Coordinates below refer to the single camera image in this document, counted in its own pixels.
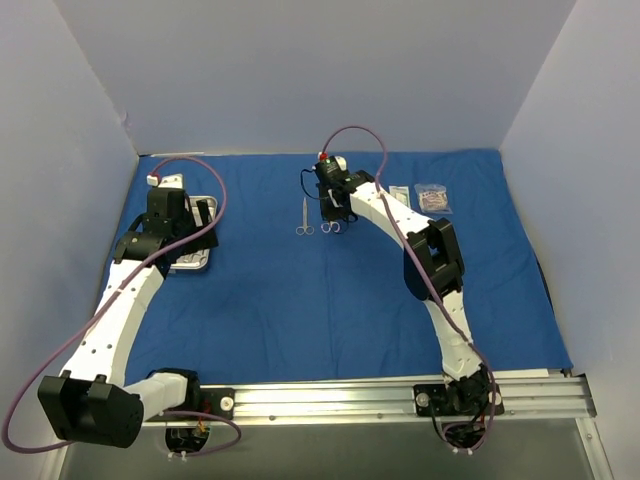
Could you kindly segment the steel surgical scissors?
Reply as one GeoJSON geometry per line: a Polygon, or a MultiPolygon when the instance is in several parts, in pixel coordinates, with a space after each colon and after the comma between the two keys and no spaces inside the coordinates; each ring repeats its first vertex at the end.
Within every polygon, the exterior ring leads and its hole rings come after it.
{"type": "Polygon", "coordinates": [[[309,222],[309,209],[307,197],[302,200],[301,207],[301,224],[296,227],[295,232],[298,236],[312,235],[315,229],[309,222]]]}
{"type": "Polygon", "coordinates": [[[321,231],[325,234],[339,234],[341,232],[341,225],[338,221],[326,221],[321,224],[321,231]]]}

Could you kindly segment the metal surgical instrument tray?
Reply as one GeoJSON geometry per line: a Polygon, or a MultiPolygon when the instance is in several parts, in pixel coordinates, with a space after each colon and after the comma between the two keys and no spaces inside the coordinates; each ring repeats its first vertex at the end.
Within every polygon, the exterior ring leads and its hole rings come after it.
{"type": "MultiPolygon", "coordinates": [[[[197,228],[204,226],[200,213],[200,204],[207,206],[207,213],[205,217],[208,222],[212,221],[217,213],[218,202],[213,196],[192,196],[190,198],[190,206],[192,210],[192,216],[197,228]]],[[[170,274],[186,274],[196,273],[204,271],[209,264],[210,254],[212,247],[200,247],[191,253],[183,252],[183,254],[176,259],[169,269],[170,274]]]]}

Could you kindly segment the white sterile packet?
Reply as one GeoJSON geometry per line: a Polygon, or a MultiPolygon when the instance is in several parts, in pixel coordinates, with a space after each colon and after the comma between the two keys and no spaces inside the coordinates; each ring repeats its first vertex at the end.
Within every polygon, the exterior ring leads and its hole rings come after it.
{"type": "Polygon", "coordinates": [[[389,186],[389,193],[407,208],[411,208],[410,190],[408,186],[389,186]]]}

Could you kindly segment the suture packets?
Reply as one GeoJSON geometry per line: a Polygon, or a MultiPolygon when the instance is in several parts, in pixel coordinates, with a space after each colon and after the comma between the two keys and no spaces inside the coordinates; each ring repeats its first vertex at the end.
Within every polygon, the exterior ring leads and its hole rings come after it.
{"type": "Polygon", "coordinates": [[[416,184],[419,208],[425,214],[451,214],[447,188],[440,184],[416,184]]]}

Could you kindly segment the blue surgical drape cloth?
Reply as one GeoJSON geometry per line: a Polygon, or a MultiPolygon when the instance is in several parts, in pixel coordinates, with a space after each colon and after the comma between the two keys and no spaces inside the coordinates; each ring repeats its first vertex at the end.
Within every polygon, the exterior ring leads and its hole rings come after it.
{"type": "MultiPolygon", "coordinates": [[[[387,185],[447,188],[466,316],[493,369],[571,366],[497,151],[360,152],[346,160],[387,185]]],[[[121,229],[144,211],[152,171],[182,174],[189,194],[226,196],[228,204],[208,268],[168,276],[150,303],[128,382],[160,368],[193,370],[207,384],[440,372],[431,318],[405,285],[394,240],[363,219],[341,234],[296,234],[304,197],[310,224],[321,223],[314,161],[314,154],[140,160],[121,229]]]]}

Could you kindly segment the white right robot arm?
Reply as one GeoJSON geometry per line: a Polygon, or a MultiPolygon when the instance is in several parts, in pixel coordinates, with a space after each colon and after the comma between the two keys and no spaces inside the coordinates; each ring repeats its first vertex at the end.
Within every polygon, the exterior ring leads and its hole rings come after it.
{"type": "Polygon", "coordinates": [[[312,168],[318,182],[321,217],[337,221],[366,219],[403,250],[403,276],[410,293],[423,302],[438,339],[442,370],[449,382],[444,400],[455,412],[469,411],[480,400],[469,379],[486,362],[474,348],[463,300],[464,263],[454,228],[412,210],[375,183],[365,171],[351,173],[340,156],[321,153],[312,168]]]}

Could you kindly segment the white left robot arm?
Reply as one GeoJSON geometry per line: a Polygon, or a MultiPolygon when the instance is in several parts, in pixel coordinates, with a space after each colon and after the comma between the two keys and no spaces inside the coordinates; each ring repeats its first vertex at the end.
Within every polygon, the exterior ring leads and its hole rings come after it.
{"type": "Polygon", "coordinates": [[[127,448],[144,421],[169,410],[194,417],[202,405],[196,372],[152,371],[126,384],[129,355],[148,307],[181,257],[192,270],[217,247],[211,223],[217,202],[181,188],[153,187],[145,212],[121,236],[97,313],[57,376],[45,376],[37,396],[56,436],[65,441],[127,448]]]}

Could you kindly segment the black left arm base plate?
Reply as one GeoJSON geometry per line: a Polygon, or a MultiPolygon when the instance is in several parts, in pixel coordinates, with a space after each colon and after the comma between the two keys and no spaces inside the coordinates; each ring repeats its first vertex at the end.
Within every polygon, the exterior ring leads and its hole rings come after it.
{"type": "Polygon", "coordinates": [[[205,414],[233,420],[234,409],[235,390],[233,388],[200,388],[198,391],[188,391],[181,404],[165,409],[152,420],[158,421],[161,416],[169,416],[169,412],[180,420],[204,420],[205,414]]]}

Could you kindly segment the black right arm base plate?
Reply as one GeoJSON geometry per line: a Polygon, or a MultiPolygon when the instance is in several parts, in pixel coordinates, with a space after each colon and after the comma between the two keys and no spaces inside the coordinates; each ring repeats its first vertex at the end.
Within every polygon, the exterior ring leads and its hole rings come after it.
{"type": "Polygon", "coordinates": [[[464,391],[453,383],[415,384],[412,387],[416,415],[419,417],[475,417],[489,415],[493,398],[490,387],[464,391]]]}

